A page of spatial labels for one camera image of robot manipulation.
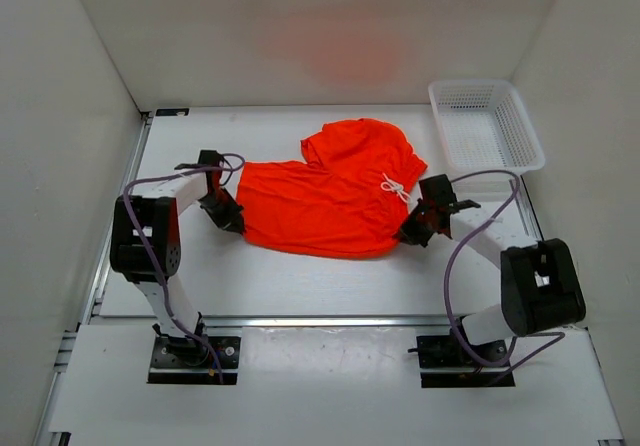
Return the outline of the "orange shorts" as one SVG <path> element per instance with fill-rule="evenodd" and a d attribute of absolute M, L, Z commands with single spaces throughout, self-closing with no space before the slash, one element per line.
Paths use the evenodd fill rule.
<path fill-rule="evenodd" d="M 236 199 L 245 240 L 285 253 L 372 259 L 390 253 L 428 164 L 397 126 L 372 118 L 325 124 L 301 160 L 248 162 Z"/>

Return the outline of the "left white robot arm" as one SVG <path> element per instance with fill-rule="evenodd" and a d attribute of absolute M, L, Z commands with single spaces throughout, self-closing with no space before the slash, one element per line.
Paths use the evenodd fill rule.
<path fill-rule="evenodd" d="M 237 153 L 202 150 L 196 162 L 181 163 L 168 175 L 131 181 L 114 204 L 111 269 L 143 294 L 157 319 L 156 334 L 188 366 L 216 353 L 178 275 L 180 216 L 197 206 L 219 230 L 244 234 L 243 207 L 226 189 L 244 166 Z"/>

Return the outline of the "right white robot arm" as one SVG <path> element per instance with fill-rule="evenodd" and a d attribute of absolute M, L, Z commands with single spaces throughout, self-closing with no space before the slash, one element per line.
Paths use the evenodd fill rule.
<path fill-rule="evenodd" d="M 456 243 L 445 266 L 443 296 L 452 338 L 449 353 L 460 365 L 489 364 L 482 356 L 496 341 L 532 336 L 583 321 L 586 302 L 569 246 L 558 238 L 537 240 L 508 232 L 498 223 L 502 211 L 518 194 L 519 177 L 511 195 L 493 214 L 461 215 L 479 207 L 459 200 L 453 181 L 441 174 L 419 182 L 421 198 L 395 237 L 408 245 L 425 247 L 435 235 Z M 458 255 L 469 247 L 500 272 L 500 301 L 464 317 L 453 313 L 451 274 Z"/>

